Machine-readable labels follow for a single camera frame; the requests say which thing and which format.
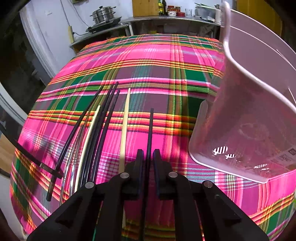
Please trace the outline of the light wooden chopstick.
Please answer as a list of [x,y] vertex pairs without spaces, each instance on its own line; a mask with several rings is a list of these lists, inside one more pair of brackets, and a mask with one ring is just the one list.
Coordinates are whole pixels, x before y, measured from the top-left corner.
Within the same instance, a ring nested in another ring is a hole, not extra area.
[[128,89],[128,92],[126,95],[125,109],[124,109],[124,114],[123,114],[121,141],[120,141],[119,166],[118,166],[119,173],[123,173],[125,171],[125,148],[126,148],[126,135],[127,135],[129,104],[130,104],[130,88]]

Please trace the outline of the pink plaid tablecloth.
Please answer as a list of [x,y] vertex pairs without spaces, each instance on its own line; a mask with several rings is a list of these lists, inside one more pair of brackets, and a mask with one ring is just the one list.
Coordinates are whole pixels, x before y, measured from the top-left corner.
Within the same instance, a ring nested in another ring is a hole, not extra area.
[[139,149],[159,149],[174,171],[189,180],[214,182],[269,237],[275,240],[294,213],[295,171],[259,184],[195,163],[189,153],[198,109],[213,93],[210,77],[222,73],[223,49],[216,39],[187,35],[117,37],[86,45],[51,80],[28,114],[18,142],[37,159],[55,167],[80,115],[109,87],[119,97],[110,120],[96,181],[118,173],[125,100],[130,99],[125,160]]

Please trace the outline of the white storage box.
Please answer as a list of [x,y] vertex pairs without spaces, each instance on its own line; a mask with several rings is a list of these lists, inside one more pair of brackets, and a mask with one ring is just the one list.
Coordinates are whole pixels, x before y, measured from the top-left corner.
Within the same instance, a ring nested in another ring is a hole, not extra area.
[[216,11],[217,8],[215,7],[195,3],[195,16],[202,20],[215,22]]

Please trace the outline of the wooden cutting board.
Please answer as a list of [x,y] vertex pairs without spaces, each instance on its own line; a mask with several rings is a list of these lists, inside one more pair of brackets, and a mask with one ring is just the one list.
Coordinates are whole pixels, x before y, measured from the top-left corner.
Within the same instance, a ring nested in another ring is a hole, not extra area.
[[133,17],[158,16],[158,0],[132,0]]

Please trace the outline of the stainless steel steamer pot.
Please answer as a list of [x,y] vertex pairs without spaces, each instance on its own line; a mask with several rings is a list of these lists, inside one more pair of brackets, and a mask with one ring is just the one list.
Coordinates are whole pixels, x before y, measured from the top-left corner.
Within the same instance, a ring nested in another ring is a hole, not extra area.
[[91,17],[93,18],[93,21],[96,24],[106,22],[106,21],[114,18],[114,14],[115,14],[115,11],[113,10],[114,8],[115,8],[115,6],[114,7],[100,6],[99,9],[95,10],[92,13]]

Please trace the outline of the metal kitchen counter table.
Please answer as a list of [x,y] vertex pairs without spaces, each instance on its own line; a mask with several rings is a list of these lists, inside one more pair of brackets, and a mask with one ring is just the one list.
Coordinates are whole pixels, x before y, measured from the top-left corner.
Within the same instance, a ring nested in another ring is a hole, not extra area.
[[195,17],[141,16],[121,21],[128,25],[130,34],[182,34],[219,39],[220,24]]

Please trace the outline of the long steel chopstick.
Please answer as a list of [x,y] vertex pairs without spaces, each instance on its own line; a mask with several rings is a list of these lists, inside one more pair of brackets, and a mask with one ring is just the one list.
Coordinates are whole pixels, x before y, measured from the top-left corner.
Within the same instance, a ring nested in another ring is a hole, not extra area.
[[67,157],[67,162],[66,162],[66,165],[65,165],[64,178],[63,178],[62,184],[61,184],[61,193],[60,193],[60,198],[59,198],[59,206],[61,206],[62,203],[63,203],[65,186],[67,184],[70,167],[71,167],[72,163],[75,161],[76,156],[77,156],[77,148],[79,146],[80,137],[81,137],[81,130],[79,130],[78,135],[75,138],[75,142],[73,144],[73,147],[69,150],[69,155]]

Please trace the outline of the pink plastic utensil basket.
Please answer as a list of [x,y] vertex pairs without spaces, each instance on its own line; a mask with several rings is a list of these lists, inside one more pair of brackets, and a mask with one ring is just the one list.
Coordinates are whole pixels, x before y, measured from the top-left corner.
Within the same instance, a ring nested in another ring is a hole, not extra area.
[[257,183],[295,169],[295,51],[223,3],[221,77],[189,141],[198,164]]

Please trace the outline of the portable gas stove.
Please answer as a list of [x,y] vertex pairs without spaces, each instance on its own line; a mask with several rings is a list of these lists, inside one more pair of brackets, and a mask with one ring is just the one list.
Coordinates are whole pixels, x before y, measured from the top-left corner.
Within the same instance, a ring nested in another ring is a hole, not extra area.
[[94,32],[99,32],[99,31],[103,31],[103,30],[106,30],[108,28],[111,28],[111,27],[114,27],[114,26],[117,26],[118,23],[120,22],[121,20],[121,17],[117,17],[117,18],[113,18],[113,19],[110,19],[110,20],[106,20],[104,22],[101,22],[101,23],[97,23],[91,27],[88,27],[86,29],[86,33],[94,33]]

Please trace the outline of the dark oil bottle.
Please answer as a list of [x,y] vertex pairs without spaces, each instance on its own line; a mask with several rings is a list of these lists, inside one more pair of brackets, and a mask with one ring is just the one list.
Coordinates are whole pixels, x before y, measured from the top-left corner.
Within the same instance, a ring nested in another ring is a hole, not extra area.
[[163,6],[163,15],[167,16],[167,3],[165,0],[162,0],[162,6]]

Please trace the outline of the low wooden shelf cabinet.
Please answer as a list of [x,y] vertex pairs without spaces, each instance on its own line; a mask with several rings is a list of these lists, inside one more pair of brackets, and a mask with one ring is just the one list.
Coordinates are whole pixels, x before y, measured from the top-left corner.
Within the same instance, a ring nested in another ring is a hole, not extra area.
[[86,45],[120,36],[130,36],[130,28],[128,24],[117,25],[99,32],[87,33],[83,37],[79,37],[77,40],[75,40],[72,44],[70,44],[69,47],[74,51],[75,54],[77,54]]

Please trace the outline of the red lidded jar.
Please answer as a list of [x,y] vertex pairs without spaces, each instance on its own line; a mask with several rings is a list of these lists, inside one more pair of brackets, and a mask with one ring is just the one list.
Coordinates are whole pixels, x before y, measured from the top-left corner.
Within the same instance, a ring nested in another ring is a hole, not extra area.
[[176,16],[177,15],[177,10],[176,10],[175,6],[168,6],[166,10],[167,10],[168,16]]

